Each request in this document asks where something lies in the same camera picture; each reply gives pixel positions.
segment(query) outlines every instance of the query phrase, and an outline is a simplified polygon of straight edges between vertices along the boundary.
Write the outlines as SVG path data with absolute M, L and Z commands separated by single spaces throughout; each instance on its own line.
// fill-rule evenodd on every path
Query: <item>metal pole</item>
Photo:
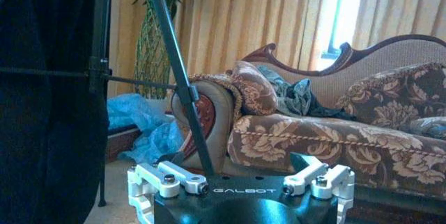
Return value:
M 190 86 L 189 78 L 185 70 L 181 48 L 177 42 L 173 21 L 170 18 L 170 11 L 166 0 L 151 0 L 157 12 L 158 21 L 162 27 L 166 50 L 169 54 L 170 64 L 173 67 L 175 80 L 178 83 L 178 95 L 186 109 L 186 116 L 189 119 L 190 129 L 193 131 L 193 138 L 197 150 L 201 157 L 201 162 L 206 175 L 214 174 L 210 153 L 205 142 L 203 129 L 201 126 L 197 108 L 194 101 L 198 100 L 197 90 Z
M 107 80 L 103 74 L 108 72 L 108 38 L 110 38 L 110 0 L 95 0 L 94 4 L 92 47 L 90 58 L 90 92 L 104 96 L 107 100 Z M 99 207 L 106 202 L 106 157 L 102 160 L 100 200 Z

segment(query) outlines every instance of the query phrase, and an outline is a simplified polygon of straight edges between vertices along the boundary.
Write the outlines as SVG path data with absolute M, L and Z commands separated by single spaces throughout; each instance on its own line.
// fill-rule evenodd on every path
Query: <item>logo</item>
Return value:
M 275 189 L 225 189 L 225 188 L 215 188 L 214 193 L 238 193 L 238 194 L 265 194 L 267 192 L 274 193 Z

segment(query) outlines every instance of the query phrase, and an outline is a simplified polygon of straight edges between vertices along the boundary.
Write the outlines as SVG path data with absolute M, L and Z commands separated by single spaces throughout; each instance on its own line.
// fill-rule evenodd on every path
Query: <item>metal screw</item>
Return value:
M 282 191 L 286 195 L 291 195 L 294 193 L 294 188 L 290 185 L 285 185 Z
M 173 184 L 175 182 L 175 175 L 174 174 L 167 174 L 165 176 L 165 182 L 169 184 Z
M 210 186 L 207 183 L 202 183 L 198 187 L 199 194 L 207 194 L 210 191 Z
M 327 186 L 327 178 L 323 175 L 319 175 L 315 178 L 315 185 L 318 185 L 318 186 Z

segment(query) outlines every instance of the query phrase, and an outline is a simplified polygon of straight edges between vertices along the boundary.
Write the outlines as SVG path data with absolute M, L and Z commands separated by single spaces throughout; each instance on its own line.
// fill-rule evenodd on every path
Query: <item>beige curtain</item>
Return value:
M 309 69 L 322 0 L 182 0 L 177 32 L 187 72 L 221 73 L 262 45 Z
M 353 47 L 364 49 L 402 34 L 446 40 L 446 0 L 361 0 Z

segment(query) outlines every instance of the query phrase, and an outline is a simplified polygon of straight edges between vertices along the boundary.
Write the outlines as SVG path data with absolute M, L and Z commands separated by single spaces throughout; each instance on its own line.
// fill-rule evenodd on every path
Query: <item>potted plant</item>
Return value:
M 174 19 L 179 0 L 166 0 L 170 15 Z M 169 83 L 170 62 L 166 52 L 161 25 L 151 0 L 145 0 L 147 13 L 142 22 L 142 29 L 137 43 L 135 78 L 157 83 Z M 166 89 L 135 86 L 135 91 L 150 99 L 163 99 Z

